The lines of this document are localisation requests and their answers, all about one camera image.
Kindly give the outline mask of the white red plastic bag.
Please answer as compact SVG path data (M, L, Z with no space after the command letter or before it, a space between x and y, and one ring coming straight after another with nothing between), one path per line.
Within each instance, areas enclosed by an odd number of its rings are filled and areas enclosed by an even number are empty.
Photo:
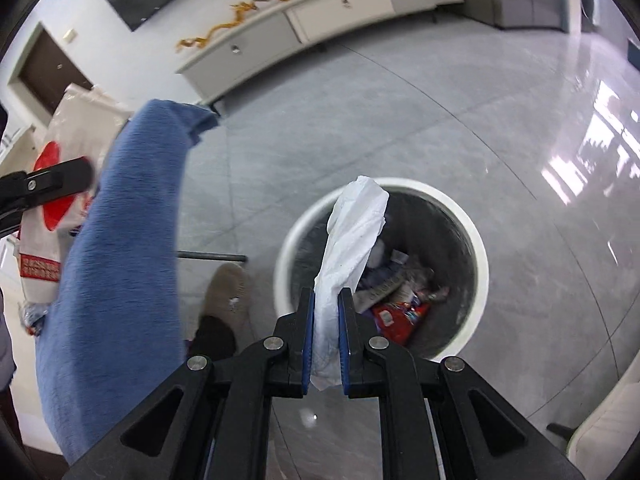
M18 244L27 301L55 300L62 272L61 237L84 223L104 160L131 116L131 110L102 92L76 84L67 87L58 103L27 178L35 206L22 215Z

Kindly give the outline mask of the white tissue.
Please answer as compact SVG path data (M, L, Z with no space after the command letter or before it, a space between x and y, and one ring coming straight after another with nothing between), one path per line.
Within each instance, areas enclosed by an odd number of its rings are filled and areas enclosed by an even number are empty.
M314 334L310 381L326 390L342 382L338 350L337 299L357 288L371 250L385 224L388 193L360 176L343 188L333 206L319 273L314 279Z

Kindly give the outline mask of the red snack wrapper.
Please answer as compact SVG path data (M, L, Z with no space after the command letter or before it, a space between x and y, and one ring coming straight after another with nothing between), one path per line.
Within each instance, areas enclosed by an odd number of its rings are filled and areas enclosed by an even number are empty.
M431 306L429 302L388 302L374 307L372 314L378 332L395 344L404 346L419 328Z

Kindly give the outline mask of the white blue snack bag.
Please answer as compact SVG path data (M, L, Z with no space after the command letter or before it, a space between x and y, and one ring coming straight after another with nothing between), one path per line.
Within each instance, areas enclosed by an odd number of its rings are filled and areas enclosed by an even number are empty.
M405 281L405 265L409 256L403 252L393 252L392 258L375 269L368 269L357 285L354 306L357 313L363 313L390 296Z

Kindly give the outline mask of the dark brown entrance door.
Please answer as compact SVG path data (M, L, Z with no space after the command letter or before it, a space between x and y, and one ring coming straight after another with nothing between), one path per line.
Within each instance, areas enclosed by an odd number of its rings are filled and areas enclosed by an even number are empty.
M52 115L70 84L91 90L93 83L44 30L38 32L18 79Z

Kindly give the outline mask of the blue fluffy table cloth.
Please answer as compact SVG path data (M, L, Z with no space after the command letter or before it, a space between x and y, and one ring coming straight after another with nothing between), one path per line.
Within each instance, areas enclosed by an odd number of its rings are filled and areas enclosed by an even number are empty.
M73 464L184 361L177 231L186 155L218 124L152 100L122 129L36 339L44 420Z

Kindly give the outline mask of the golden dragon figurine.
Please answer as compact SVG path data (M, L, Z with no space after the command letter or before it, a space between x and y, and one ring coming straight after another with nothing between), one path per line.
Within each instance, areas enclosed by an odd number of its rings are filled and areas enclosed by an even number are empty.
M202 50L207 47L214 39L217 32L226 32L227 30L234 29L235 27L243 24L248 14L258 11L258 4L255 0L241 1L239 3L232 4L231 10L233 11L233 18L231 21L219 23L212 26L204 35L194 36L189 38L180 39L176 43L176 51L180 52L184 49L198 49Z

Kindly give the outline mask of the white low TV cabinet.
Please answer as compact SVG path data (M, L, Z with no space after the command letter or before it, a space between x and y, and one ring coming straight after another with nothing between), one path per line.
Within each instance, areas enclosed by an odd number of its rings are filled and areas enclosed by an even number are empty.
M210 104L267 68L375 23L464 0L291 0L224 32L177 73Z

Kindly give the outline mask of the white washing machine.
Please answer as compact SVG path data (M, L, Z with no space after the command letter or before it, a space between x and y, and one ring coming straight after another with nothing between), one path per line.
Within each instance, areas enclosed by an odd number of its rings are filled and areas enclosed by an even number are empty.
M595 32L599 25L598 0L580 0L582 32Z

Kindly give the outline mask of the white wall switch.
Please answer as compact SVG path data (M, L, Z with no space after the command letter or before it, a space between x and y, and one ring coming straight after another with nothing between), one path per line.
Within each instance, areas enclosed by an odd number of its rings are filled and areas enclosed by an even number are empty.
M70 44L71 42L74 41L76 37L77 37L76 30L73 28L70 28L70 29L67 29L65 34L63 35L63 40L66 42L66 44Z

